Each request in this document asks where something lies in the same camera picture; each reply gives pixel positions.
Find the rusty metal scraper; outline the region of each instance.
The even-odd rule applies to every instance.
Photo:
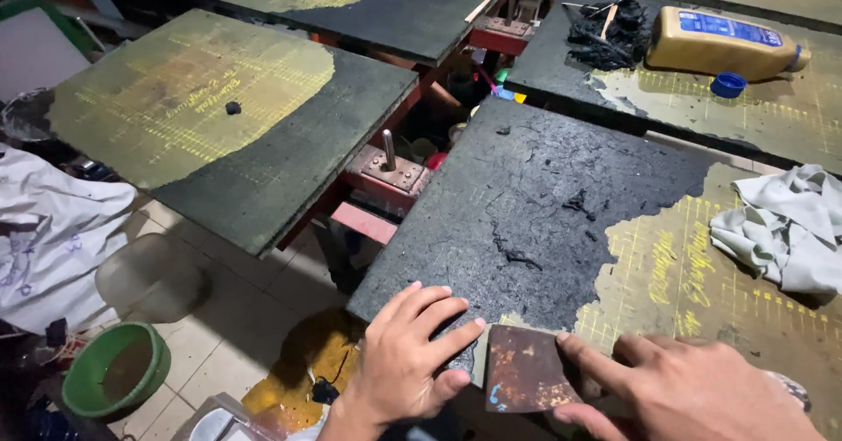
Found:
[[[488,370],[485,408],[489,412],[545,412],[582,402],[567,380],[553,334],[492,326]]]

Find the white fabric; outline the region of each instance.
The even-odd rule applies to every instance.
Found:
[[[818,165],[731,183],[746,204],[710,220],[713,245],[786,291],[842,290],[842,183]]]
[[[37,334],[62,317],[78,331],[116,318],[93,274],[126,244],[135,194],[0,144],[0,318]]]

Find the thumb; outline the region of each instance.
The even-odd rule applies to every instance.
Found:
[[[471,376],[464,370],[446,370],[433,382],[433,398],[436,406],[441,407],[471,382]]]
[[[603,412],[584,403],[556,406],[553,417],[562,423],[577,424],[601,441],[629,441],[629,438]]]

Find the hand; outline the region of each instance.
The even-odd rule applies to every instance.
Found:
[[[476,319],[431,341],[430,335],[445,320],[468,309],[466,299],[452,298],[451,293],[449,287],[421,288],[421,282],[415,282],[385,304],[365,330],[356,372],[331,407],[322,434],[339,433],[332,427],[334,419],[334,426],[345,425],[342,438],[352,438],[347,431],[351,424],[359,428],[359,438],[376,438],[398,420],[435,416],[471,382],[464,370],[436,376],[485,327],[484,320]]]
[[[796,400],[733,348],[701,339],[626,333],[605,357],[563,332],[558,346],[583,374],[626,401],[637,423],[611,420],[593,406],[556,407],[555,418],[604,441],[821,440]]]

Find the green plastic basin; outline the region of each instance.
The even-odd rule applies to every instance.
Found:
[[[61,398],[80,416],[107,416],[152,396],[167,378],[170,362],[169,348],[154,327],[124,322],[100,332],[79,353],[64,379]]]

